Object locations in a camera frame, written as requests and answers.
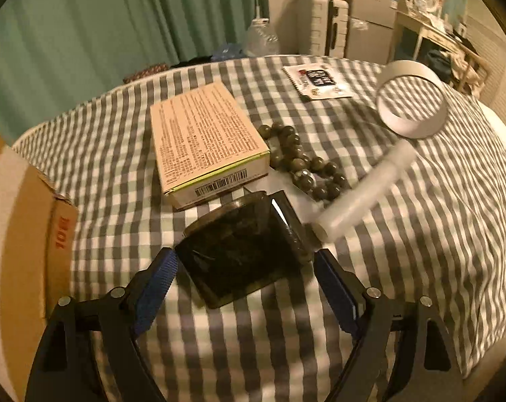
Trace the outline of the dark glass jar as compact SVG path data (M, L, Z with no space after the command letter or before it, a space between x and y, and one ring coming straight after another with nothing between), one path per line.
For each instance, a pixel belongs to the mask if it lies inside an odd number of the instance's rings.
M285 192L249 193L193 222L175 247L210 309L299 273L313 259Z

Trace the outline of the white ring hoop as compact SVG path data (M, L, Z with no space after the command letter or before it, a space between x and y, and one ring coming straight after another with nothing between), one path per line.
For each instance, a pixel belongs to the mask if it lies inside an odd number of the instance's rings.
M428 138L447 122L444 83L415 61L387 64L377 77L375 100L383 124L407 139Z

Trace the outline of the brown cardboard box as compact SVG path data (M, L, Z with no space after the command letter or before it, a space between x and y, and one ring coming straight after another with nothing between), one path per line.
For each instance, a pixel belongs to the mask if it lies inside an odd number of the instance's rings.
M59 298L70 290L77 209L0 136L0 388L24 399Z

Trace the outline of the translucent white plastic tube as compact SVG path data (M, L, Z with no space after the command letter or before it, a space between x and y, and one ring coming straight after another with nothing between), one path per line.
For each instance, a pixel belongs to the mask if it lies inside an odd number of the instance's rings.
M323 243L336 242L378 204L415 158L414 146L407 140L399 141L355 188L338 196L319 214L311 224L314 234Z

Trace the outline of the checkered green white bedsheet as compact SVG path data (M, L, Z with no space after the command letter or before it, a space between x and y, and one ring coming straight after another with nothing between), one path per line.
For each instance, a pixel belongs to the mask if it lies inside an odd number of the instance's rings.
M332 61L349 99L308 101L284 73L301 56L169 71L117 88L46 122L15 144L77 207L72 293L125 285L218 201L174 211L162 199L150 106L221 82L254 124L293 126L309 155L358 183L396 142L378 119L380 67ZM407 174L331 250L388 297L428 296L468 375L506 337L506 148L479 103L454 90L444 129L416 145ZM138 341L170 401L321 401L351 348L312 270L209 310L179 270L157 320Z

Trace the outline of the beige rectangular paper box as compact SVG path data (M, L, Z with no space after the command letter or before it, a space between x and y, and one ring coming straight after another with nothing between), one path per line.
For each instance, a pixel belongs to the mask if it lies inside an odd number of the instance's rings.
M223 83L150 108L164 200L182 211L267 175L270 151Z

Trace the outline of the white card black print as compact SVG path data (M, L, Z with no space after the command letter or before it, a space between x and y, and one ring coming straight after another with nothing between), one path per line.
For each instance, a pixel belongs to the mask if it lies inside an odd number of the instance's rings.
M329 64L299 64L283 67L295 89L310 100L351 98L353 91L339 70Z

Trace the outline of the patterned brown bag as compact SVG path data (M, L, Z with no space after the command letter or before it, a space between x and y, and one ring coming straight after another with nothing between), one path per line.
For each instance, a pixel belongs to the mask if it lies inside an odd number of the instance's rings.
M123 78L123 84L133 83L154 74L160 74L169 69L167 64L154 64L147 68L137 71Z

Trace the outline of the green curtain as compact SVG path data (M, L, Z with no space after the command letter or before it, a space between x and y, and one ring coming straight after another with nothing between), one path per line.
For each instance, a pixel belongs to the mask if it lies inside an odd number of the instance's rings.
M240 43L268 0L5 0L0 6L0 134L25 130L154 64Z

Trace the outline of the white dressing table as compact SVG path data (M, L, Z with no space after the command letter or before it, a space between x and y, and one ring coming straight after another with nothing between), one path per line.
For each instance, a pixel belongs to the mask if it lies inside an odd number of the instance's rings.
M462 73L462 77L459 79L458 89L460 91L464 90L464 86L466 85L467 77L470 72L470 67L473 68L476 74L481 71L483 74L480 78L481 82L487 82L488 77L491 75L491 69L488 61L486 61L482 56L464 46L459 38L450 37L446 33L442 33L437 28L434 28L432 24L424 22L421 18L400 10L396 11L393 36L387 59L389 63L395 59L396 48L402 39L405 29L417 34L417 40L411 57L412 60L417 60L422 41L429 40L433 44L440 46L454 55L462 55L464 57L463 61L466 62L466 67Z

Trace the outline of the small grey refrigerator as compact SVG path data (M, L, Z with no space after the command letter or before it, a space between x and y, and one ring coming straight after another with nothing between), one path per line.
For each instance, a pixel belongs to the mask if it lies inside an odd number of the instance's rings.
M346 58L385 64L395 19L392 0L349 0Z

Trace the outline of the white suitcase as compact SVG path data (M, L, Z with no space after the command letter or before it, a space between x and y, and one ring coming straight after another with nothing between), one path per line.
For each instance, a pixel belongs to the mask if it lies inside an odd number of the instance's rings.
M348 14L349 6L345 0L297 0L299 53L343 58Z

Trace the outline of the large clear water bottle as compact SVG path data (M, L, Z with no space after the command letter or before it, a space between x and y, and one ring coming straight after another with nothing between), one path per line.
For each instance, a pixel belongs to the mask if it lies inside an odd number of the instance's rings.
M278 55L279 40L268 18L254 18L245 34L243 51L248 57Z

